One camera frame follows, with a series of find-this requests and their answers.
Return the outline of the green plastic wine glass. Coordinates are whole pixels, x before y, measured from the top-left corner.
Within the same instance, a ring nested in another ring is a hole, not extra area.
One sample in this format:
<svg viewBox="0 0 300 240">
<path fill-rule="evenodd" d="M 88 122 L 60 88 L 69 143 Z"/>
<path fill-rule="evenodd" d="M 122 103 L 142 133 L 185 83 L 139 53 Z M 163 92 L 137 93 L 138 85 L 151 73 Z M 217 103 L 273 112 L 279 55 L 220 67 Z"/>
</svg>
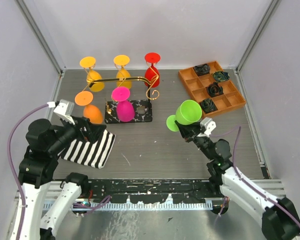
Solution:
<svg viewBox="0 0 300 240">
<path fill-rule="evenodd" d="M 175 114 L 170 115 L 166 119 L 166 126 L 172 132 L 178 132 L 179 128 L 176 124 L 191 125 L 198 122 L 202 118 L 202 108 L 194 100 L 185 100 L 176 110 Z"/>
</svg>

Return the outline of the orange plastic wine glass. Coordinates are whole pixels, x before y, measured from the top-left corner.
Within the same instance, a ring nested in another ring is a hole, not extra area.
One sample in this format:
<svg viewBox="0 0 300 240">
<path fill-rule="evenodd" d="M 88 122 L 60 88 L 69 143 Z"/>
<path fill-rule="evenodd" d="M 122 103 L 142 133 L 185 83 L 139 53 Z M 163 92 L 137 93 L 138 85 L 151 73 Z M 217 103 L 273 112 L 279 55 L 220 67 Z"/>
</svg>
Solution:
<svg viewBox="0 0 300 240">
<path fill-rule="evenodd" d="M 101 124 L 103 122 L 103 115 L 100 109 L 92 104 L 94 99 L 93 94 L 90 91 L 81 91 L 79 92 L 74 101 L 78 106 L 84 106 L 83 116 L 88 118 L 93 124 Z"/>
</svg>

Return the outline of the pink plastic wine glass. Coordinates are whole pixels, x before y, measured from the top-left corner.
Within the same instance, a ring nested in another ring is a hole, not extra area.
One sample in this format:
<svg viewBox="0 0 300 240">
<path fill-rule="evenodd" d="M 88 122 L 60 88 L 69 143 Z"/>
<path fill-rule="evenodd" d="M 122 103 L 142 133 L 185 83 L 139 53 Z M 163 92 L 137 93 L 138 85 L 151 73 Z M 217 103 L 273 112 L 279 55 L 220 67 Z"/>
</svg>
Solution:
<svg viewBox="0 0 300 240">
<path fill-rule="evenodd" d="M 116 87 L 111 94 L 113 100 L 117 102 L 116 113 L 121 122 L 130 122 L 135 117 L 135 110 L 128 98 L 130 90 L 124 86 Z"/>
</svg>

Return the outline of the gold wine glass rack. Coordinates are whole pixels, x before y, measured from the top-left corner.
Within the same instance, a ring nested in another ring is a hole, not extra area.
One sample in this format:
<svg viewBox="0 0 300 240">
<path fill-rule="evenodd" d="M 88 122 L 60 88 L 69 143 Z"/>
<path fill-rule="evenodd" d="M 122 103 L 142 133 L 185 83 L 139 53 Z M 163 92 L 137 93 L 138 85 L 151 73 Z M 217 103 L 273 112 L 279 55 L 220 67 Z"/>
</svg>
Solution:
<svg viewBox="0 0 300 240">
<path fill-rule="evenodd" d="M 144 77 L 131 77 L 123 65 L 118 70 L 116 78 L 93 77 L 96 74 L 97 72 L 91 68 L 87 72 L 87 87 L 92 92 L 101 91 L 106 82 L 117 83 L 117 87 L 111 93 L 111 101 L 106 102 L 104 115 L 106 124 L 147 123 L 153 120 L 152 101 L 160 96 L 160 92 L 155 89 L 160 82 L 160 74 L 154 63 L 148 66 Z M 146 100 L 129 100 L 131 93 L 127 85 L 130 82 L 145 83 L 147 87 Z"/>
</svg>

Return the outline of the red plastic wine glass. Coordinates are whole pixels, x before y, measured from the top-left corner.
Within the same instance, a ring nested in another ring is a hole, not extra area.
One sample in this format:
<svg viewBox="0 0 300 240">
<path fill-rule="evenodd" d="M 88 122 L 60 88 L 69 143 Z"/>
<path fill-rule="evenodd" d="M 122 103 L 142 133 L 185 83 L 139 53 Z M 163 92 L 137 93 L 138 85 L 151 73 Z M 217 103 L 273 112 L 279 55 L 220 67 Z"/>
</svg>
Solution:
<svg viewBox="0 0 300 240">
<path fill-rule="evenodd" d="M 161 56 L 156 52 L 149 52 L 144 56 L 147 64 L 150 64 L 144 77 L 156 88 L 160 84 L 160 73 L 155 65 L 161 60 Z"/>
</svg>

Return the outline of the yellow plastic wine glass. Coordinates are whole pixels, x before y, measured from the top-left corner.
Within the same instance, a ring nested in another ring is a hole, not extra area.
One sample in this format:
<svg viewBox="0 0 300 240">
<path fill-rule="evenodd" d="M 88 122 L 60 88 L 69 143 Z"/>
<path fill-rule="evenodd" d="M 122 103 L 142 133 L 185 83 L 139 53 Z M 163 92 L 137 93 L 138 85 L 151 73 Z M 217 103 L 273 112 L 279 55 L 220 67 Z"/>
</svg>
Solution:
<svg viewBox="0 0 300 240">
<path fill-rule="evenodd" d="M 94 70 L 96 62 L 96 59 L 92 56 L 86 56 L 79 62 L 79 65 L 85 70 L 87 74 L 87 86 L 92 92 L 100 92 L 105 87 L 105 84 L 101 81 L 102 76 Z"/>
</svg>

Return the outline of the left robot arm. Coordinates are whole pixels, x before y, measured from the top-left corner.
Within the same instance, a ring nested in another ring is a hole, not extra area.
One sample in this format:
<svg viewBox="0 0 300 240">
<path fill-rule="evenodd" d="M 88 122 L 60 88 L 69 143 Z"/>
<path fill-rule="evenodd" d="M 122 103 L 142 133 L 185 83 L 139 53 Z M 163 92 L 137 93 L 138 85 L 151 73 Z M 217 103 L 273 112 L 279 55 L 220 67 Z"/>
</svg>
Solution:
<svg viewBox="0 0 300 240">
<path fill-rule="evenodd" d="M 19 190 L 12 240 L 54 240 L 67 211 L 77 198 L 89 195 L 88 176 L 72 172 L 64 180 L 64 190 L 45 217 L 43 206 L 60 154 L 73 146 L 76 140 L 94 144 L 106 126 L 92 124 L 85 117 L 76 117 L 73 123 L 63 121 L 52 125 L 48 119 L 33 121 L 26 134 L 28 146 L 19 172 L 12 169 Z"/>
</svg>

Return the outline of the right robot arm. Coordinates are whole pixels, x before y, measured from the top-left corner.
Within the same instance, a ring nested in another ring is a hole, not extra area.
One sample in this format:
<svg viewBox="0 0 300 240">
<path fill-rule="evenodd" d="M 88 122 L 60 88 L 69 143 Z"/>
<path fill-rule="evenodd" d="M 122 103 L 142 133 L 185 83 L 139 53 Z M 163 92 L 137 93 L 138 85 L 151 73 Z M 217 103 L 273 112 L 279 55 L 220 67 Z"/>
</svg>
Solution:
<svg viewBox="0 0 300 240">
<path fill-rule="evenodd" d="M 300 237 L 300 218 L 293 202 L 279 198 L 258 186 L 235 165 L 235 150 L 225 139 L 212 141 L 216 123 L 209 117 L 182 125 L 174 121 L 185 142 L 193 142 L 210 160 L 209 191 L 215 197 L 230 198 L 260 226 L 267 240 L 292 240 Z"/>
</svg>

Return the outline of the black white striped cloth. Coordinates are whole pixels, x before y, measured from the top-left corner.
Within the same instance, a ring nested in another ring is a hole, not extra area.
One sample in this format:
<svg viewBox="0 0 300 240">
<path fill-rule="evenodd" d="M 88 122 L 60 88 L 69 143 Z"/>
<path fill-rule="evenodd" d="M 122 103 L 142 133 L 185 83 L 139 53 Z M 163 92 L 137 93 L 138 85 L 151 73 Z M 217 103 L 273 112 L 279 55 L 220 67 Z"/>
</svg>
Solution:
<svg viewBox="0 0 300 240">
<path fill-rule="evenodd" d="M 75 139 L 69 147 L 60 152 L 59 157 L 79 165 L 102 169 L 110 156 L 115 140 L 115 134 L 104 130 L 95 143 Z"/>
</svg>

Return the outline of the dark rose bottom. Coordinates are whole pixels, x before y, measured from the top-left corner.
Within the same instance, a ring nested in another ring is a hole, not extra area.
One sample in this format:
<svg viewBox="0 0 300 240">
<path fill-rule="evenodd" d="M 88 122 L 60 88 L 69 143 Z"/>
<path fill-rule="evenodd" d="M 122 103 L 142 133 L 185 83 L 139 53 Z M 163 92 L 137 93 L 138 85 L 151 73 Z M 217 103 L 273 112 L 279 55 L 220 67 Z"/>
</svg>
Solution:
<svg viewBox="0 0 300 240">
<path fill-rule="evenodd" d="M 215 106 L 214 102 L 212 101 L 211 98 L 206 98 L 204 99 L 201 103 L 200 106 L 202 108 L 202 110 L 208 114 L 211 112 L 214 112 L 217 110 L 217 107 Z"/>
</svg>

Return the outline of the dark red rose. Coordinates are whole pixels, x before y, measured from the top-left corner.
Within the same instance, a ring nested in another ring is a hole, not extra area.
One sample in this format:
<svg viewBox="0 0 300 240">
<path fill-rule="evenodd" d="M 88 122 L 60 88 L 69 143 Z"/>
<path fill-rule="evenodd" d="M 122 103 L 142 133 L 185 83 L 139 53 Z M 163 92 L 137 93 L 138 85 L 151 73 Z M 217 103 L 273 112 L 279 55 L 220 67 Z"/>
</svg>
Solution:
<svg viewBox="0 0 300 240">
<path fill-rule="evenodd" d="M 207 93 L 211 98 L 220 96 L 224 94 L 223 87 L 217 82 L 211 83 L 207 88 Z"/>
</svg>

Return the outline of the orange compartment tray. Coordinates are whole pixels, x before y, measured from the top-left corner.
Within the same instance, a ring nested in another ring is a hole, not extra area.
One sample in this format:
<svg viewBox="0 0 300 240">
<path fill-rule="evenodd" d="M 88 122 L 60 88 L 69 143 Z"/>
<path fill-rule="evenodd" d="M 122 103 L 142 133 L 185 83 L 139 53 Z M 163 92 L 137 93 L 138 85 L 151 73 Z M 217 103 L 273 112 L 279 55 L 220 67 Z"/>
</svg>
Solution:
<svg viewBox="0 0 300 240">
<path fill-rule="evenodd" d="M 190 98 L 200 105 L 204 117 L 225 114 L 246 105 L 230 74 L 217 61 L 182 69 L 178 76 Z"/>
</svg>

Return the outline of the dark green rose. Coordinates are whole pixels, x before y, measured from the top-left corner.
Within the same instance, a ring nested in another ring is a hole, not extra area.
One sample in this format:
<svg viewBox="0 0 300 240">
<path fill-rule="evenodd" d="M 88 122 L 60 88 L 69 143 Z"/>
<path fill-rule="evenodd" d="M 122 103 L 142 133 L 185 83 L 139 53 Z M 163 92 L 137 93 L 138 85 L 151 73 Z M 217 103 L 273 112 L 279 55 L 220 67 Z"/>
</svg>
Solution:
<svg viewBox="0 0 300 240">
<path fill-rule="evenodd" d="M 226 82 L 230 79 L 230 75 L 228 72 L 224 71 L 216 71 L 212 74 L 214 80 L 218 83 Z"/>
</svg>

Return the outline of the dark rose top left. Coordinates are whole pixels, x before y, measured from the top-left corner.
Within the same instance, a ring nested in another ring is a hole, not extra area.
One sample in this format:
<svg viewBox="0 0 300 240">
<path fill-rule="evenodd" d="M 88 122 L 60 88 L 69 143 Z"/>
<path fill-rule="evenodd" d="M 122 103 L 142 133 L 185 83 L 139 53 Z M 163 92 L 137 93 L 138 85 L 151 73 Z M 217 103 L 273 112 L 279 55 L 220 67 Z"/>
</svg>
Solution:
<svg viewBox="0 0 300 240">
<path fill-rule="evenodd" d="M 207 63 L 195 65 L 193 69 L 198 77 L 209 74 L 211 70 L 210 66 Z"/>
</svg>

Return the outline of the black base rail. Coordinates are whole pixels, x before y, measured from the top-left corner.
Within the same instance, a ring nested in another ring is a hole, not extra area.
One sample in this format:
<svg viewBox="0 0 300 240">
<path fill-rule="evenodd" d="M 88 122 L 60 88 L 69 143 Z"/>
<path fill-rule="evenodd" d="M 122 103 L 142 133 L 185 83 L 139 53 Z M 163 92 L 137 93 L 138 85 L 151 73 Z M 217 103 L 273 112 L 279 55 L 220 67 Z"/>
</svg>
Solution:
<svg viewBox="0 0 300 240">
<path fill-rule="evenodd" d="M 223 199 L 224 195 L 204 179 L 91 179 L 88 189 L 81 194 L 93 203 L 107 196 L 112 204 L 165 203 L 172 197 L 173 204 L 199 204 L 206 199 Z"/>
</svg>

